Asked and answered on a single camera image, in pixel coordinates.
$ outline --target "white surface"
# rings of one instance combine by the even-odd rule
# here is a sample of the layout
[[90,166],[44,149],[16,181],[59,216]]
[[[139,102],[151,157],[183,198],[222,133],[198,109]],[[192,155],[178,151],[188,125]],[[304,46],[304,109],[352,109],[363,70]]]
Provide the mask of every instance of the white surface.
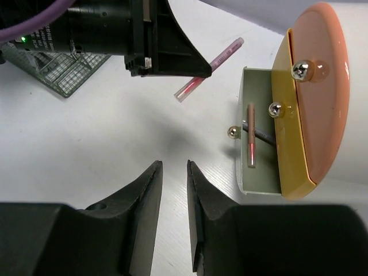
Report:
[[235,121],[242,68],[270,68],[282,36],[196,0],[170,2],[207,60],[235,38],[245,40],[182,104],[173,94],[188,79],[131,78],[122,57],[111,58],[68,100],[54,97],[9,64],[0,67],[0,201],[66,202],[85,208],[162,160],[152,275],[190,276],[188,159],[238,202],[282,202],[241,195],[233,141],[227,137]]
[[[254,22],[278,33],[294,25],[298,16],[320,0],[202,0],[215,7]],[[333,0],[324,2],[367,3],[368,0]]]
[[348,51],[350,99],[346,127],[338,154],[321,185],[336,180],[367,185],[368,144],[363,137],[368,135],[366,126],[368,37],[362,33],[368,31],[368,4],[335,3],[332,7],[339,17]]

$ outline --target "metal mesh basket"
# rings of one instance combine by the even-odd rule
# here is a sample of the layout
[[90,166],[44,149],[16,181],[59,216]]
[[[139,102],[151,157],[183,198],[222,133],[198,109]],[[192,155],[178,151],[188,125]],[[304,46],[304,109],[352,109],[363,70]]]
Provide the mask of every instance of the metal mesh basket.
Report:
[[13,63],[64,98],[70,97],[110,56],[19,51],[13,44],[1,48]]

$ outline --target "black cylinder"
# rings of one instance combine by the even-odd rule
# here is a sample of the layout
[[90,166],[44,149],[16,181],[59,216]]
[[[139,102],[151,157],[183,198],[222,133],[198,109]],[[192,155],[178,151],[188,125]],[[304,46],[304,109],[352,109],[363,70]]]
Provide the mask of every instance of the black cylinder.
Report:
[[[29,1],[38,12],[52,3]],[[131,29],[129,0],[78,0],[53,23],[13,43],[26,51],[126,55]]]

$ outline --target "metal knob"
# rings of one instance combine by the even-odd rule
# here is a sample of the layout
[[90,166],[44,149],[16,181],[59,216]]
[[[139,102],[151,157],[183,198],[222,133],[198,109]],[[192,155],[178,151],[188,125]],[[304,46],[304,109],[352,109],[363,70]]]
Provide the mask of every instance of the metal knob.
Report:
[[233,140],[239,139],[241,133],[242,130],[238,126],[232,126],[228,130],[228,136]]
[[279,102],[273,102],[269,106],[269,115],[272,118],[280,118],[283,116],[284,108],[281,103]]
[[292,68],[292,77],[298,82],[309,82],[314,73],[315,65],[310,60],[301,60]]

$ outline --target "cable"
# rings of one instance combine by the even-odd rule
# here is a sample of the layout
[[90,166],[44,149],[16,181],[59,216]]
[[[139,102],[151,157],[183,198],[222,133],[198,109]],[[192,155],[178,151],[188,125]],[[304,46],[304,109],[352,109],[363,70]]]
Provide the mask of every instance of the cable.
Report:
[[0,30],[0,43],[17,39],[39,30],[58,19],[76,0],[55,0],[38,15],[9,28]]

